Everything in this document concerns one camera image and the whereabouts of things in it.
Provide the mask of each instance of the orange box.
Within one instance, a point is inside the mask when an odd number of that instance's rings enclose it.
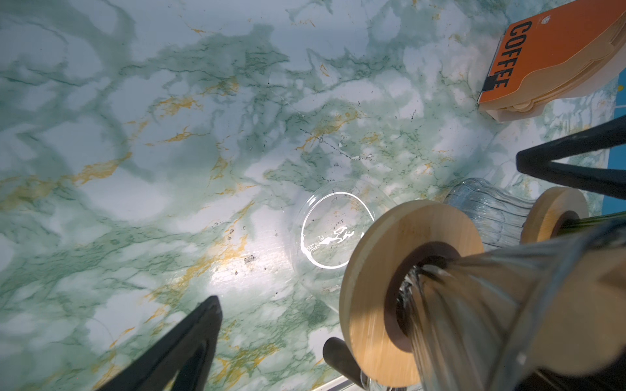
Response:
[[[624,43],[626,0],[576,0],[513,23],[485,79],[479,107],[531,114],[521,117],[539,115],[547,102],[575,95]],[[611,73],[618,69],[619,74],[626,66],[620,62],[613,61]]]

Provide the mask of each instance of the wooden disc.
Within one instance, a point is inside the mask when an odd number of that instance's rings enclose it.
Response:
[[[387,387],[419,383],[409,339],[396,320],[400,284],[427,256],[483,252],[470,218],[433,201],[398,205],[368,229],[350,257],[339,297],[344,340],[367,376]]]
[[[537,243],[556,236],[565,220],[589,217],[587,200],[578,189],[553,187],[547,189],[533,205],[520,243]]]

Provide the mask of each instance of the green object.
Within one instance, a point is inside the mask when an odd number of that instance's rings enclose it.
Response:
[[[595,226],[605,221],[613,220],[616,218],[626,218],[626,211],[613,213],[612,215],[588,217],[579,220],[567,220],[559,229],[557,236],[579,232],[591,226]]]

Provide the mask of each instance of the green marble surface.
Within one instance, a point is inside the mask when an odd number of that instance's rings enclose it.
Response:
[[[508,124],[476,99],[507,25],[563,3],[4,0],[0,388],[94,389],[209,295],[207,390],[336,376],[297,210],[344,178],[396,203],[470,176],[538,196],[515,153],[611,119],[615,83]]]

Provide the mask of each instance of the blue surface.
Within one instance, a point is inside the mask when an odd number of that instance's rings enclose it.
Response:
[[[619,87],[617,90],[617,99],[615,100],[616,118],[626,115],[626,71],[620,74],[620,79],[617,84]],[[608,167],[616,170],[626,170],[626,145],[611,148],[611,152],[608,155]],[[602,203],[603,215],[621,211],[626,211],[626,201],[607,196],[604,197],[604,202]]]

